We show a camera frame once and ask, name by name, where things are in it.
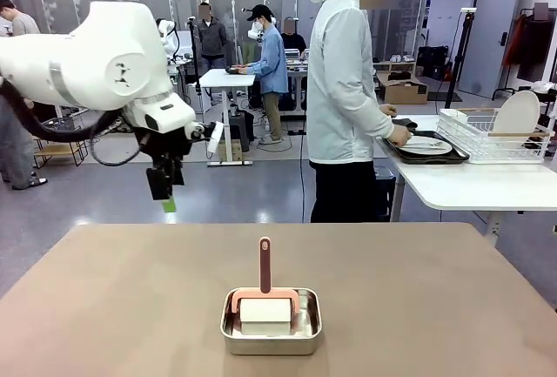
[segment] cardboard box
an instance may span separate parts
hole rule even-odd
[[[224,140],[221,140],[218,144],[218,155],[220,160],[226,161],[226,144]],[[242,161],[244,156],[242,155],[242,143],[240,139],[232,140],[232,161]]]
[[[379,80],[379,98],[389,104],[425,104],[427,103],[427,85],[416,77],[399,81],[389,81],[389,73],[377,74]]]

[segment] white sponge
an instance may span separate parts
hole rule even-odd
[[[290,299],[243,299],[239,313],[244,335],[290,335]]]

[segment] black pants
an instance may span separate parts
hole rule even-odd
[[[376,178],[373,162],[315,164],[315,205],[312,223],[376,221]]]

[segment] white plate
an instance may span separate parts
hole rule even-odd
[[[540,100],[531,91],[519,91],[500,108],[493,123],[493,133],[531,133],[540,118]],[[520,148],[527,138],[496,138],[509,142],[505,147]]]
[[[428,138],[425,136],[412,136],[406,145],[400,148],[404,152],[415,153],[417,155],[444,155],[453,150],[453,147],[442,140]]]

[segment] beige table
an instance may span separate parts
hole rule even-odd
[[[311,357],[233,357],[235,286],[317,291]],[[2,377],[557,375],[557,315],[471,226],[79,226],[0,300]]]

